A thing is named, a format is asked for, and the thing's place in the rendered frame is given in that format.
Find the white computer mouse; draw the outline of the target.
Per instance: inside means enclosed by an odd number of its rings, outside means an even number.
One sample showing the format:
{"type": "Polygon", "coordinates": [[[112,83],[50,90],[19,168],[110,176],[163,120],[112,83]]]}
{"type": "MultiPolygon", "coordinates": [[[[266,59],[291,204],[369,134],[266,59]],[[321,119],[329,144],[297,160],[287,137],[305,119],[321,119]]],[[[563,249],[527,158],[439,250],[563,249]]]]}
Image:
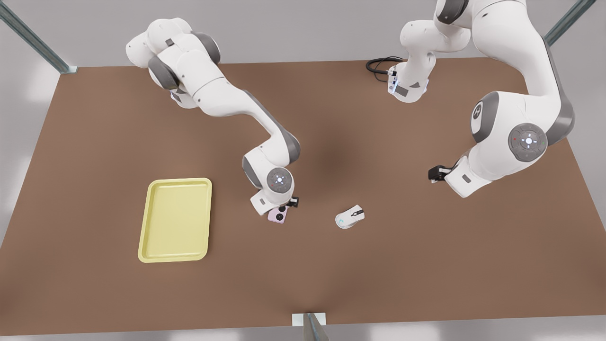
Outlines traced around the white computer mouse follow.
{"type": "Polygon", "coordinates": [[[348,229],[364,218],[364,210],[360,207],[360,205],[355,205],[347,211],[338,214],[335,217],[335,223],[340,227],[340,229],[348,229]]]}

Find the yellow rectangular tray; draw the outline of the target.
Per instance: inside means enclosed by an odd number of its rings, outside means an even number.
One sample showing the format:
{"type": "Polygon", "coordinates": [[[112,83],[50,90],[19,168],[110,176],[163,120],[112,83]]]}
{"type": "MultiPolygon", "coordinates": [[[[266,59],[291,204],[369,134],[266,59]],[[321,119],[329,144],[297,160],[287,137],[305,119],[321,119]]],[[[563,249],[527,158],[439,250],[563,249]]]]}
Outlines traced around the yellow rectangular tray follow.
{"type": "Polygon", "coordinates": [[[208,251],[212,182],[207,178],[150,183],[138,258],[143,263],[197,261],[208,251]]]}

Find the silver frame post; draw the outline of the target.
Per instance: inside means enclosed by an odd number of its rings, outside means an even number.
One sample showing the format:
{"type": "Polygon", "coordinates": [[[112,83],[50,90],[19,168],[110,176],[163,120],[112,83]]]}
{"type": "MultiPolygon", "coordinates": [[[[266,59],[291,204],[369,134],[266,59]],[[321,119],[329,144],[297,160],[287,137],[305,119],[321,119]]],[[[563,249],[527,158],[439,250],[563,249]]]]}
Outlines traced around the silver frame post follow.
{"type": "Polygon", "coordinates": [[[551,47],[558,39],[587,12],[597,0],[577,0],[573,6],[559,19],[554,26],[543,37],[548,47],[551,47]]]}
{"type": "Polygon", "coordinates": [[[292,326],[303,327],[303,341],[330,341],[325,325],[326,313],[292,314],[292,326]]]}
{"type": "Polygon", "coordinates": [[[45,61],[60,74],[74,74],[78,71],[75,65],[68,65],[52,48],[19,18],[4,2],[0,0],[0,19],[33,48],[45,61]]]}

